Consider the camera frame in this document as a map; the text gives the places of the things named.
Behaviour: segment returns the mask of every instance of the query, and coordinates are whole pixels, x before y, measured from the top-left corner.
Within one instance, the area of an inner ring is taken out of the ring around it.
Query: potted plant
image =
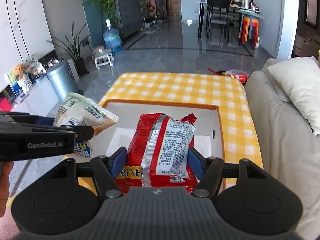
[[[55,36],[52,36],[52,38],[56,39],[61,44],[57,44],[56,42],[52,42],[52,41],[47,41],[49,43],[52,43],[54,46],[63,48],[70,55],[70,57],[75,62],[75,66],[76,66],[79,77],[82,77],[83,75],[86,75],[88,73],[88,70],[85,67],[84,59],[81,57],[81,54],[80,54],[80,48],[81,48],[82,42],[85,41],[87,38],[89,38],[90,35],[84,37],[81,41],[79,40],[80,34],[84,29],[84,27],[86,27],[86,25],[87,23],[81,28],[81,30],[77,34],[74,34],[73,32],[74,22],[72,22],[72,30],[71,30],[72,42],[68,39],[66,35],[65,37],[68,43],[64,43],[62,40],[58,39]]]
[[[92,5],[97,4],[99,6],[99,9],[104,13],[106,19],[110,19],[112,25],[120,22],[120,19],[115,15],[115,0],[91,0],[91,3]]]

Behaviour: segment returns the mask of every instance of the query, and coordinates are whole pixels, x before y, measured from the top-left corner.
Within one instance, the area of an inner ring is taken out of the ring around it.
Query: bag
[[[114,125],[119,117],[107,109],[99,106],[90,98],[77,93],[68,93],[54,119],[53,126],[88,125],[93,128],[93,137]],[[89,162],[97,157],[90,145],[90,141],[76,141],[74,154],[68,157],[77,162]]]
[[[192,192],[197,180],[187,160],[188,148],[194,144],[195,121],[194,114],[181,121],[162,113],[141,115],[127,163],[116,179],[121,191],[127,193],[130,186],[185,186]]]

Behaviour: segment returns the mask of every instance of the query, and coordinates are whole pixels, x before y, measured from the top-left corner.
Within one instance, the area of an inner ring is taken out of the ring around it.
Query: black chair
[[[208,17],[206,19],[206,37],[209,40],[210,31],[212,31],[212,24],[224,25],[224,37],[227,32],[227,43],[229,43],[229,7],[230,0],[207,0],[209,8]]]
[[[232,2],[232,4],[236,4],[236,5],[242,7],[242,3],[241,2]],[[233,26],[234,26],[234,23],[238,23],[239,27],[240,27],[241,20],[242,20],[242,14],[239,13],[238,9],[232,8],[231,11],[229,10],[229,22],[233,23]]]

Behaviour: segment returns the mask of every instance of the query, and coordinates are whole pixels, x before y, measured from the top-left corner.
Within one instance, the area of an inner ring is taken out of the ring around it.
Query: human hand
[[[0,177],[0,217],[4,216],[5,205],[9,197],[9,174],[13,168],[13,162],[8,162],[3,165],[2,175]]]

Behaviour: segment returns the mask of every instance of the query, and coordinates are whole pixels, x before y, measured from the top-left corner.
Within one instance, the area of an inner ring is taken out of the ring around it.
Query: barcode
[[[97,120],[102,118],[102,116],[100,114],[97,114],[91,107],[86,107],[85,110],[92,114]]]

